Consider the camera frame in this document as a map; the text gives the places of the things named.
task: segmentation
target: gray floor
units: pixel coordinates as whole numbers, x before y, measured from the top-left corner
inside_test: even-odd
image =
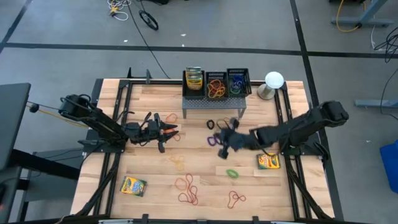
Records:
[[[318,52],[375,53],[370,47],[371,28],[346,34],[330,24],[337,2],[296,0],[308,50]],[[0,0],[0,39],[19,13],[23,0]],[[288,0],[172,0],[166,6],[145,2],[160,24],[158,32],[138,20],[148,43],[165,47],[231,47],[300,50]],[[376,17],[395,19],[398,2],[390,0]],[[342,15],[359,15],[362,6],[345,4]],[[9,42],[33,44],[144,45],[131,20],[107,16],[104,1],[33,0]],[[134,17],[137,10],[133,7]],[[376,28],[374,40],[384,40],[396,26]],[[189,65],[205,70],[247,67],[252,79],[278,71],[286,80],[302,80],[309,89],[301,56],[155,52],[172,78],[180,78]],[[379,148],[397,139],[396,122],[378,110],[359,109],[355,99],[380,99],[398,61],[383,59],[310,57],[320,101],[338,100],[350,115],[340,128],[327,129],[336,181],[345,220],[396,223],[398,195],[393,193],[382,166]],[[71,93],[91,93],[96,78],[125,77],[128,67],[142,76],[162,73],[149,52],[112,50],[55,50],[5,48],[0,54],[0,84],[29,82],[29,99],[59,106]],[[396,97],[392,80],[387,98]],[[86,131],[44,114],[26,113],[16,148],[27,152],[78,147]],[[35,203],[27,219],[60,217],[69,213],[72,200]]]

